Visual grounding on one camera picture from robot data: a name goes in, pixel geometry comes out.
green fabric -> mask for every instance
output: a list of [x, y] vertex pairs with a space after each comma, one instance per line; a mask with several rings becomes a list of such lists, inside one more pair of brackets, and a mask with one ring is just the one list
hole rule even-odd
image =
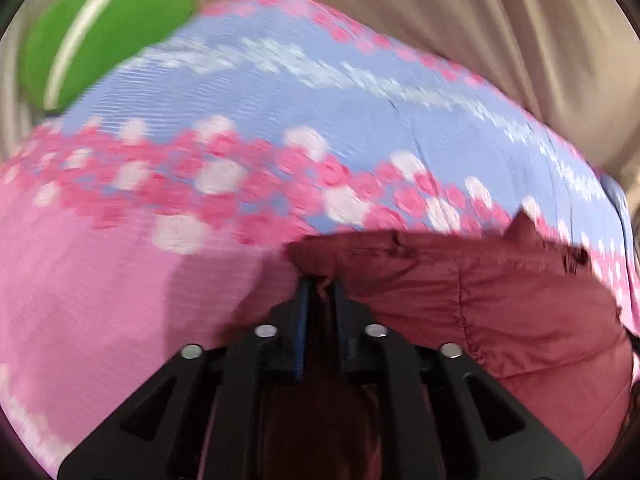
[[[20, 49], [19, 79], [28, 100], [45, 108], [49, 72], [65, 34], [87, 0], [56, 1]], [[88, 31], [64, 77], [58, 106], [68, 107], [118, 63], [163, 40], [193, 12], [193, 0], [112, 0]]]

red jacket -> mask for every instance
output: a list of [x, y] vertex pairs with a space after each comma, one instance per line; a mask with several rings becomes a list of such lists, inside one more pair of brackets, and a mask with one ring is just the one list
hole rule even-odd
[[[632, 349], [585, 250], [544, 241], [520, 213], [503, 237], [354, 233], [306, 238], [287, 251], [304, 275], [340, 276], [350, 298], [411, 343], [458, 343], [587, 475], [611, 450], [630, 400]], [[266, 477], [298, 478], [277, 466], [298, 460], [306, 478], [375, 478], [375, 400], [342, 384], [321, 352], [310, 354], [303, 393], [271, 397], [266, 429], [278, 443], [266, 446]]]

floral pattern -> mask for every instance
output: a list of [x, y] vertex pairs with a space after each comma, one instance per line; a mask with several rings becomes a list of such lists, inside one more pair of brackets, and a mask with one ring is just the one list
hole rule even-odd
[[[415, 153], [393, 152], [373, 171], [352, 173], [309, 126], [284, 130], [279, 146], [235, 128], [216, 114], [155, 146], [140, 119], [123, 123], [114, 138], [99, 118], [64, 138], [56, 123], [45, 123], [2, 181], [31, 189], [37, 207], [73, 208], [99, 228], [124, 222], [132, 207], [152, 208], [153, 243], [178, 254], [197, 253], [209, 230], [223, 228], [242, 244], [273, 246], [317, 233], [313, 218], [322, 215], [335, 229], [426, 227], [468, 236], [510, 222], [478, 177], [460, 187], [441, 182]], [[532, 196], [522, 208], [543, 235], [570, 240], [566, 222], [548, 225]]]

silver screw head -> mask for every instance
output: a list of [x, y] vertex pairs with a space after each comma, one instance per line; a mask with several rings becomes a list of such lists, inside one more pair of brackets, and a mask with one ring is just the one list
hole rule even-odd
[[260, 325], [255, 327], [254, 332], [258, 337], [273, 337], [278, 333], [278, 329], [273, 325]]
[[202, 355], [202, 346], [193, 344], [183, 346], [180, 350], [180, 355], [185, 359], [197, 359]]
[[444, 345], [440, 347], [440, 353], [444, 355], [444, 357], [455, 359], [462, 355], [462, 348], [455, 343], [444, 343]]
[[377, 323], [367, 325], [364, 328], [364, 333], [369, 337], [384, 337], [388, 332], [389, 330], [386, 329], [386, 326], [378, 325]]

